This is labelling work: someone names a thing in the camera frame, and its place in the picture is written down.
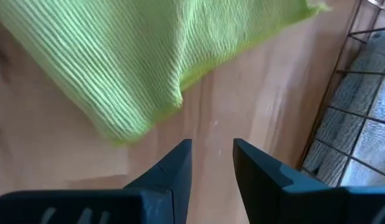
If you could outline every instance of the ribbed fabric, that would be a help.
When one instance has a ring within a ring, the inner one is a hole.
[[[306,0],[0,0],[0,21],[115,142],[181,107],[208,70],[324,6]]]

